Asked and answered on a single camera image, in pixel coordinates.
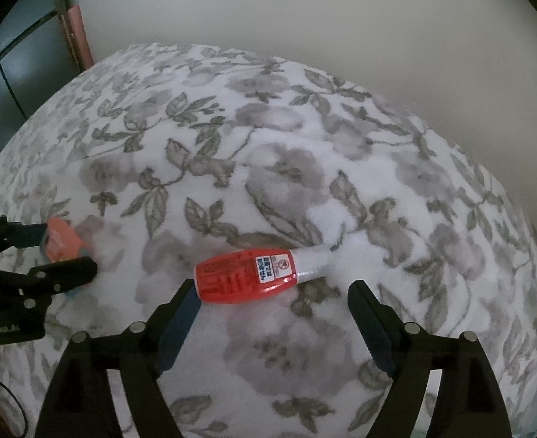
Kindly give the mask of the dark cabinet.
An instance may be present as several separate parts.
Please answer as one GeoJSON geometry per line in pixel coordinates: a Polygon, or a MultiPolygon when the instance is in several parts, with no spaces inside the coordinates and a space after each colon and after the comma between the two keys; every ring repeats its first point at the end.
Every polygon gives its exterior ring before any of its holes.
{"type": "Polygon", "coordinates": [[[0,23],[0,152],[80,63],[66,34],[68,0],[17,0],[0,23]]]}

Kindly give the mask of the red white bottle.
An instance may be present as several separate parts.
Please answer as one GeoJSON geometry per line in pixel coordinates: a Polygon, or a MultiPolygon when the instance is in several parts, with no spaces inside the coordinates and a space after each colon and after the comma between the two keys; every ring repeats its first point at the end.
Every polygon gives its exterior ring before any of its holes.
{"type": "Polygon", "coordinates": [[[327,275],[333,253],[326,246],[257,248],[199,263],[194,283],[201,301],[243,304],[281,294],[327,275]]]}

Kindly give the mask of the pink board by wall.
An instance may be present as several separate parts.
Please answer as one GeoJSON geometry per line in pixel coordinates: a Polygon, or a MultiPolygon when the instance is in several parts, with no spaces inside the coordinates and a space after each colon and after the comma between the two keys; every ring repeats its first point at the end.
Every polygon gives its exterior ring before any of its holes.
{"type": "Polygon", "coordinates": [[[72,5],[67,10],[66,16],[77,61],[82,71],[88,70],[94,64],[94,59],[87,40],[80,7],[72,5]]]}

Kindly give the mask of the pink blue box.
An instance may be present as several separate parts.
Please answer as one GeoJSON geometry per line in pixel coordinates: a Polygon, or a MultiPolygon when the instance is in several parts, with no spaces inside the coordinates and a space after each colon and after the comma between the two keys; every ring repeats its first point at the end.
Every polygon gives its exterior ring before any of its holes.
{"type": "Polygon", "coordinates": [[[90,247],[76,233],[75,229],[61,218],[47,220],[47,230],[40,244],[43,266],[50,273],[65,274],[52,280],[52,294],[67,294],[90,284],[97,275],[97,264],[91,257],[90,247]]]}

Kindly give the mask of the grey floral bed blanket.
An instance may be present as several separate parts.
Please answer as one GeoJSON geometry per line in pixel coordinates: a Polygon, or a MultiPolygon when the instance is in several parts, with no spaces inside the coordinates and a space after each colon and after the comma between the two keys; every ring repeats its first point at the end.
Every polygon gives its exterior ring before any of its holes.
{"type": "Polygon", "coordinates": [[[202,307],[160,388],[188,437],[363,437],[391,382],[347,310],[363,279],[405,321],[477,333],[512,432],[537,434],[537,231],[419,117],[279,57],[136,45],[54,94],[0,152],[0,216],[70,222],[99,266],[46,336],[0,350],[0,414],[33,433],[74,332],[121,332],[195,265],[332,249],[329,275],[202,307]]]}

